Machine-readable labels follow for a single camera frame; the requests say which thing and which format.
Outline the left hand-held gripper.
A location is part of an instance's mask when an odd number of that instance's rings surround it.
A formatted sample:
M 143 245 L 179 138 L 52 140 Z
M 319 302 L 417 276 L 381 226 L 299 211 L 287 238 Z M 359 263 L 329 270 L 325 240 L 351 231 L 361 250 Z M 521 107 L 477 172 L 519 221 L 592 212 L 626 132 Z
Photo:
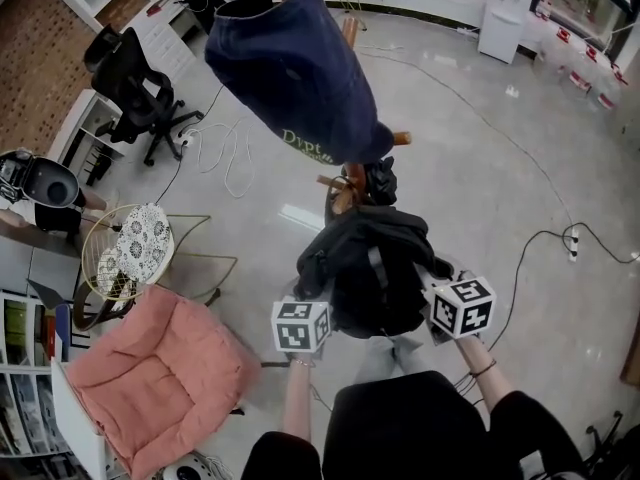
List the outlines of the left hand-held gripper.
M 332 332 L 327 302 L 278 301 L 271 313 L 277 351 L 315 353 Z

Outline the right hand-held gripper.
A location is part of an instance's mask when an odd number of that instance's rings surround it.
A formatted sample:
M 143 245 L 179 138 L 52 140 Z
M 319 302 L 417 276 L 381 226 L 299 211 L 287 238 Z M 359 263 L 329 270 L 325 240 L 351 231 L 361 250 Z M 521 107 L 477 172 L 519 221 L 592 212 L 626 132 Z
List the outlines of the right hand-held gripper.
M 435 268 L 433 274 L 417 266 L 426 300 L 422 314 L 434 345 L 486 331 L 496 307 L 496 293 L 488 281 L 444 254 L 435 257 Z

